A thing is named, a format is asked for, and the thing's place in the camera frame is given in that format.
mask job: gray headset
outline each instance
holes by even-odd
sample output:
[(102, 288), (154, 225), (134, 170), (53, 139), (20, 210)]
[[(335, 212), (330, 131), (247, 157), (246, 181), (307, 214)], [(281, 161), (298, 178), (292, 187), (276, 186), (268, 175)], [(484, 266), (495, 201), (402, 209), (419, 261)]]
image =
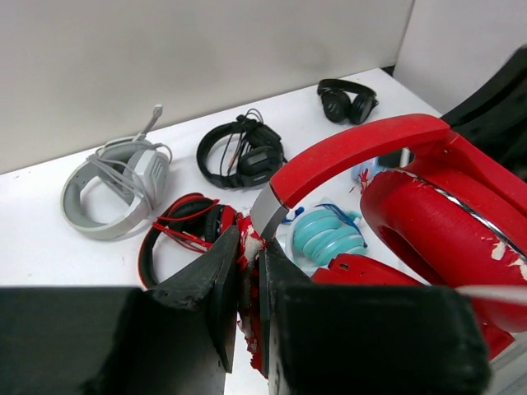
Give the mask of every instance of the gray headset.
[[(152, 120), (135, 137), (107, 142), (89, 156), (64, 185), (61, 210), (68, 224), (92, 239), (108, 240), (124, 235), (162, 202), (172, 152), (165, 144), (152, 144), (145, 136), (162, 114), (162, 106), (154, 109)], [(164, 147), (165, 155), (157, 149)], [(81, 191), (99, 177), (127, 204), (128, 209), (108, 224), (93, 221), (81, 205)]]

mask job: black headphones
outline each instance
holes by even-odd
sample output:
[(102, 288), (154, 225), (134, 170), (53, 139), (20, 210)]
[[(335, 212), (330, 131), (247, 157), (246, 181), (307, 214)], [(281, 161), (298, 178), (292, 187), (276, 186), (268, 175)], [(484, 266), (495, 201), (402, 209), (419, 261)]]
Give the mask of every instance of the black headphones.
[[(199, 143), (196, 152), (199, 170), (203, 177), (219, 188), (253, 187), (267, 183), (285, 162), (280, 136), (264, 124), (257, 111), (258, 120), (248, 118), (248, 115), (255, 114), (251, 111), (254, 110), (239, 115), (235, 122), (214, 128)], [(206, 164), (212, 147), (222, 138), (230, 136), (228, 146), (235, 134), (240, 134), (235, 153), (236, 171), (233, 170), (232, 174), (229, 166), (227, 175), (223, 175), (220, 164), (220, 174), (212, 174)]]
[[(345, 92), (357, 95), (353, 102)], [(324, 114), (333, 123), (349, 119), (351, 123), (364, 123), (370, 112), (379, 104), (377, 94), (371, 88), (344, 80), (322, 80), (316, 93), (322, 100)]]

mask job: red ear cushion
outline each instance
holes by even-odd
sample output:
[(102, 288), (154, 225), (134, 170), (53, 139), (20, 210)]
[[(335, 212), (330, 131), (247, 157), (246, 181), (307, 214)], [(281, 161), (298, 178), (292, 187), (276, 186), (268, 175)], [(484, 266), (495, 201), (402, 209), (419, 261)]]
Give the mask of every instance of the red ear cushion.
[[(518, 253), (419, 179), (396, 170), (378, 174), (362, 195), (361, 210), (377, 236), (432, 284), (527, 286)], [(503, 330), (527, 330), (526, 307), (477, 300), (474, 308)]]

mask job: red headband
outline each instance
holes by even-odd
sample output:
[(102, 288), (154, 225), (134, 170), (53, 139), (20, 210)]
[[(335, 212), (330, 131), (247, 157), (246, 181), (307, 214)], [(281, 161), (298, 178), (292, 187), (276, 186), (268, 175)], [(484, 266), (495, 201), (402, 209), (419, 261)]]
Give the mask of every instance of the red headband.
[(416, 156), (433, 157), (469, 174), (527, 216), (527, 185), (521, 179), (452, 132), (444, 121), (409, 114), (348, 129), (290, 160), (254, 202), (250, 211), (254, 229), (271, 239), (289, 209), (313, 189), (364, 160), (405, 147)]

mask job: white wall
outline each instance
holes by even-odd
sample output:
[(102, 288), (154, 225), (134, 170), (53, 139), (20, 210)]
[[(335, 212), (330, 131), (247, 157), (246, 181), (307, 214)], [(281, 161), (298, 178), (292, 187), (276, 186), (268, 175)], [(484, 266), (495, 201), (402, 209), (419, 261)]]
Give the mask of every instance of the white wall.
[(526, 0), (416, 0), (394, 76), (446, 113), (526, 43)]
[(412, 3), (5, 0), (0, 173), (393, 64)]

